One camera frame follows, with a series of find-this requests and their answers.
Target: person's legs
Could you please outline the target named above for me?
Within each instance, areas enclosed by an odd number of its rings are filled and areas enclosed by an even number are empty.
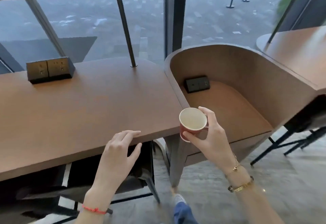
[[[174,224],[198,224],[192,215],[191,208],[180,194],[174,196],[174,203]]]

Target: blue jeans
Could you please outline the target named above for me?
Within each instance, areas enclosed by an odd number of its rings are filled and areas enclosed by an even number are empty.
[[[177,203],[174,207],[174,224],[198,224],[189,205],[184,202]]]

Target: red string bracelet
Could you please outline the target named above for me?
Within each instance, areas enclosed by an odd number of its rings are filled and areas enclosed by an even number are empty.
[[[106,214],[106,211],[100,211],[98,208],[91,209],[91,208],[85,207],[84,205],[83,205],[82,207],[83,207],[84,209],[90,211],[90,212],[93,212],[93,213],[97,213],[97,214]]]

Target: sneaker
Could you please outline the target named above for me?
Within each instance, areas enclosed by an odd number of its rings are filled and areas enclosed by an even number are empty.
[[[187,203],[185,201],[185,199],[183,198],[183,196],[181,196],[180,194],[175,194],[174,195],[174,205],[177,205],[179,202]]]

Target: red cup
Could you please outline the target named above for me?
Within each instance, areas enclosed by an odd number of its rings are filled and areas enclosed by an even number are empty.
[[[181,139],[187,143],[190,141],[183,135],[184,131],[198,135],[207,125],[206,115],[201,110],[193,107],[182,110],[179,114],[179,121]]]

